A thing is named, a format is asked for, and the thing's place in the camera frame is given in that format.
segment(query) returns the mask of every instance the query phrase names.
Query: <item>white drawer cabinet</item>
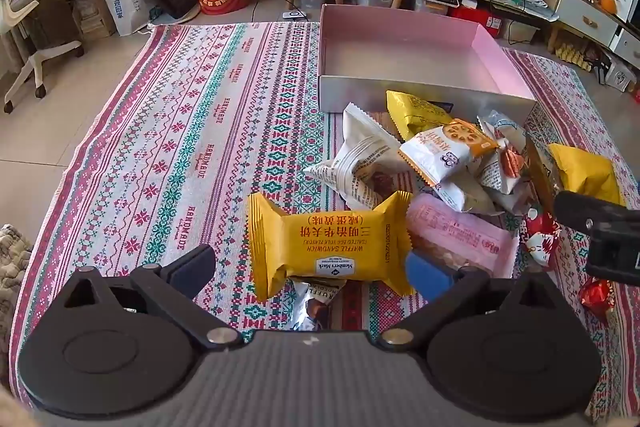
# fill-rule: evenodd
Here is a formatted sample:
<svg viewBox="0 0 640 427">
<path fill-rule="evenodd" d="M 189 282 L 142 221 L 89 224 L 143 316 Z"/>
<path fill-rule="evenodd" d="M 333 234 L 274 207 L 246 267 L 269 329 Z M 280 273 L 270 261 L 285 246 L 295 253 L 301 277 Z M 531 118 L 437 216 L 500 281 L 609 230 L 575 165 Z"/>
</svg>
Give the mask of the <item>white drawer cabinet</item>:
<svg viewBox="0 0 640 427">
<path fill-rule="evenodd" d="M 640 41 L 624 28 L 613 35 L 609 49 L 640 69 Z"/>
<path fill-rule="evenodd" d="M 615 20 L 583 0 L 560 0 L 556 13 L 563 23 L 605 46 L 618 29 Z"/>
</svg>

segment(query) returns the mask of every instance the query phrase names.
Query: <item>orange drawer handle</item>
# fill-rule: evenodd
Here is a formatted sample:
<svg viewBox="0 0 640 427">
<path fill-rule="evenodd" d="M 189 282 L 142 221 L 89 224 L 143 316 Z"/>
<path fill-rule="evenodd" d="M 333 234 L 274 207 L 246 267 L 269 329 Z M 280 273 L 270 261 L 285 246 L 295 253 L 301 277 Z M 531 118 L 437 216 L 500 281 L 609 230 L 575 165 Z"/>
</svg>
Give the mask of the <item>orange drawer handle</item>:
<svg viewBox="0 0 640 427">
<path fill-rule="evenodd" d="M 596 21 L 592 21 L 591 19 L 589 19 L 586 16 L 582 17 L 583 22 L 589 26 L 590 28 L 598 28 L 598 23 Z"/>
</svg>

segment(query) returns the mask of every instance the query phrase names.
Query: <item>open pink box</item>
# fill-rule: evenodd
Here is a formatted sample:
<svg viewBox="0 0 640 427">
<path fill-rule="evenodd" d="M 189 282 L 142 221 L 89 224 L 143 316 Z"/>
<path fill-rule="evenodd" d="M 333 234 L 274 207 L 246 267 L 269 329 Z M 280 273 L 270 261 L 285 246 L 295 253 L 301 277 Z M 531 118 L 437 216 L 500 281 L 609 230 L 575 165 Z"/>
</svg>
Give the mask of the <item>open pink box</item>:
<svg viewBox="0 0 640 427">
<path fill-rule="evenodd" d="M 536 103 L 482 25 L 428 12 L 325 4 L 318 75 L 324 112 L 383 112 L 395 90 L 450 103 L 456 118 L 495 109 L 524 124 Z"/>
</svg>

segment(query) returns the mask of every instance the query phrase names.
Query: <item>patterned rug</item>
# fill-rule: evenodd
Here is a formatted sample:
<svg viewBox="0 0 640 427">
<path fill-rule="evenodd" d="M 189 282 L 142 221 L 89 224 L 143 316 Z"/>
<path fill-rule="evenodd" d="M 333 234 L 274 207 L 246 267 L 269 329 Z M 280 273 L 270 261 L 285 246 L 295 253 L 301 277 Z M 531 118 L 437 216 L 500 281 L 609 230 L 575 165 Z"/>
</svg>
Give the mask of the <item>patterned rug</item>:
<svg viewBox="0 0 640 427">
<path fill-rule="evenodd" d="M 267 303 L 255 300 L 246 197 L 261 190 L 288 212 L 342 205 L 302 172 L 333 157 L 342 141 L 342 116 L 318 110 L 318 35 L 317 23 L 155 30 L 76 150 L 44 220 L 12 334 L 15 394 L 26 399 L 15 373 L 25 336 L 68 277 L 87 264 L 104 275 L 126 275 L 209 243 L 218 268 L 197 304 L 247 336 L 255 328 L 284 327 L 290 286 Z M 527 123 L 533 136 L 612 158 L 628 205 L 640 208 L 636 182 L 575 72 L 508 54 L 540 100 Z M 502 225 L 515 230 L 518 220 L 506 216 Z M 577 298 L 586 251 L 583 235 L 564 232 L 556 278 L 602 352 L 591 415 L 637 412 L 640 293 L 616 285 L 609 328 L 586 315 Z M 516 274 L 525 264 L 521 256 Z M 334 325 L 376 335 L 423 304 L 383 284 L 349 283 L 336 302 Z"/>
</svg>

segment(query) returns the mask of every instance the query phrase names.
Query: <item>yellow snack package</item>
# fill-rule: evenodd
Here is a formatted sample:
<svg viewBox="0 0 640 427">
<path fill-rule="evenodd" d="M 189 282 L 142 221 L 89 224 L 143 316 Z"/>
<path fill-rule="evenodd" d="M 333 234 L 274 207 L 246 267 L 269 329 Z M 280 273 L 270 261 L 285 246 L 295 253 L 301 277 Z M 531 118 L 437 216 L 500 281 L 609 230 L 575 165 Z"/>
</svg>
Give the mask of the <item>yellow snack package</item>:
<svg viewBox="0 0 640 427">
<path fill-rule="evenodd" d="M 608 158 L 559 143 L 549 144 L 549 151 L 558 165 L 564 190 L 624 204 Z"/>
<path fill-rule="evenodd" d="M 441 107 L 405 92 L 387 91 L 386 108 L 404 141 L 453 120 Z"/>
<path fill-rule="evenodd" d="M 399 191 L 373 210 L 287 214 L 259 192 L 251 194 L 249 249 L 258 301 L 276 295 L 290 276 L 380 280 L 411 295 L 404 273 L 411 198 Z"/>
</svg>

